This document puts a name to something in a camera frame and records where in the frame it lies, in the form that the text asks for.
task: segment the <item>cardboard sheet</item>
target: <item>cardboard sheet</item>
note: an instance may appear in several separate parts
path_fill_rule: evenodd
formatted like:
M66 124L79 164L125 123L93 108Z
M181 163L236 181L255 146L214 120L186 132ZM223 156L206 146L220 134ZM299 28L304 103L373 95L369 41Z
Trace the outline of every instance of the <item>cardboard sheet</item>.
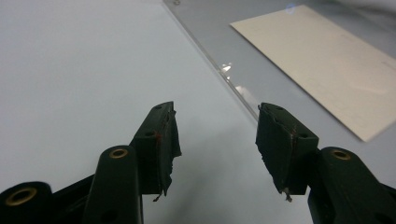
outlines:
M396 120L396 60L311 8L231 26L363 141Z

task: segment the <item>transparent acrylic panel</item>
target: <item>transparent acrylic panel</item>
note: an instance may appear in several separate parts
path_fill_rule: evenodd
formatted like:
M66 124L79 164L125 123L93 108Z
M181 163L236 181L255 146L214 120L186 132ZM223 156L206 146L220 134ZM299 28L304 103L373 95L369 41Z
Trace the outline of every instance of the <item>transparent acrylic panel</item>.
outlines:
M255 119L260 102L294 108L298 112L297 116L309 114L313 122L317 122L315 118L322 117L315 111L320 110L319 114L327 113L327 116L329 112L323 112L326 109L238 34L230 25L232 22L280 10L292 13L297 6L306 5L376 49L396 58L396 2L392 0L164 2ZM394 130L395 124L387 128L386 132L389 133L389 129Z

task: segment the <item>beige paper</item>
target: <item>beige paper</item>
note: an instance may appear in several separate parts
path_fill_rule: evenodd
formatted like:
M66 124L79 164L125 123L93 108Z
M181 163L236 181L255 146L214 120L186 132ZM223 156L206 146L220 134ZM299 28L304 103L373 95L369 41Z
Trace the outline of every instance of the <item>beige paper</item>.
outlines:
M396 61L311 8L232 27L363 141L396 120Z

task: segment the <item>white table surface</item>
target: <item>white table surface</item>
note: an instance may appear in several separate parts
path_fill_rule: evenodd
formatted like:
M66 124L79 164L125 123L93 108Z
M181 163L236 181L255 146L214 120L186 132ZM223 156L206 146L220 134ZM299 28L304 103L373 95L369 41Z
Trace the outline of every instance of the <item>white table surface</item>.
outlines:
M160 0L2 1L0 80L1 191L93 174L174 101L183 156L168 196L144 196L145 223L312 222L306 196L277 193L256 121ZM395 150L358 155L396 187Z

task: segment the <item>paper sheet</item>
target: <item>paper sheet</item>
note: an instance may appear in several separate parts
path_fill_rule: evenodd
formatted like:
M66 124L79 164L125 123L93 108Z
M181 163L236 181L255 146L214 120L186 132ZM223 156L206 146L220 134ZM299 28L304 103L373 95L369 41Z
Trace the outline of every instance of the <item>paper sheet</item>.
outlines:
M396 120L396 60L313 9L231 26L363 141Z

